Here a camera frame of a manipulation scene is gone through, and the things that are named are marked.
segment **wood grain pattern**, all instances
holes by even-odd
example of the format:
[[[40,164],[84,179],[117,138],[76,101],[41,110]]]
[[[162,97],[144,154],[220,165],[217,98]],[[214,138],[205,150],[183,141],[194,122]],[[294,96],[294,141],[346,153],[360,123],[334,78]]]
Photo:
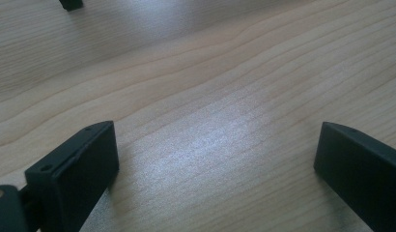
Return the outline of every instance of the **wood grain pattern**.
[[[312,165],[322,121],[396,148],[396,0],[85,4],[0,1],[0,184],[114,120],[82,231],[370,231]]]

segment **wooden table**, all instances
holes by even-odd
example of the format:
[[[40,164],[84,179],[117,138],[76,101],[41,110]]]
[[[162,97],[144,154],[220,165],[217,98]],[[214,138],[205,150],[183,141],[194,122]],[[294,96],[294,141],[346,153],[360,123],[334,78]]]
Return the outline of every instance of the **wooden table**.
[[[322,121],[396,148],[396,0],[84,3],[0,0],[0,184],[114,120],[82,231],[370,231],[312,165]]]

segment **small black object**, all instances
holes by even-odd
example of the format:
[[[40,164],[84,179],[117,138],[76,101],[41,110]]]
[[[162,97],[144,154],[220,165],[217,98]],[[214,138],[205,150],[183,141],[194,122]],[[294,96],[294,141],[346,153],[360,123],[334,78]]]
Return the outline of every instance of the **small black object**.
[[[82,0],[60,0],[60,3],[62,4],[63,8],[67,10],[68,12],[80,9],[83,7],[83,1]]]
[[[0,186],[0,232],[79,231],[119,170],[114,124],[94,124],[25,171],[27,186]]]
[[[358,130],[323,123],[316,172],[374,231],[396,232],[396,150]]]

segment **black plastic part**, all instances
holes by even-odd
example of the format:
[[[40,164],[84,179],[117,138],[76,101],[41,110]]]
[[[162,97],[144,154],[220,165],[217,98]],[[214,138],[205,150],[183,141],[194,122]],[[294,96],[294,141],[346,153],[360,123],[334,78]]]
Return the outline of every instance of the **black plastic part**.
[[[374,230],[396,232],[396,150],[358,130],[323,123],[316,172]]]
[[[14,186],[0,186],[0,232],[30,232],[19,192]]]
[[[62,4],[63,8],[68,12],[83,7],[82,0],[60,0],[60,3]]]
[[[42,232],[78,231],[119,170],[113,122],[83,129],[26,170]]]

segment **light wood tabletop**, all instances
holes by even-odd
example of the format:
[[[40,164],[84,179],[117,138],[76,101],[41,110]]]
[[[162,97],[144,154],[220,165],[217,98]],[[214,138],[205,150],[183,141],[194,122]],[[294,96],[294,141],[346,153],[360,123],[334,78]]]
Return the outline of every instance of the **light wood tabletop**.
[[[396,149],[396,0],[84,4],[0,0],[0,185],[113,120],[81,231],[371,231],[313,161],[323,121]]]

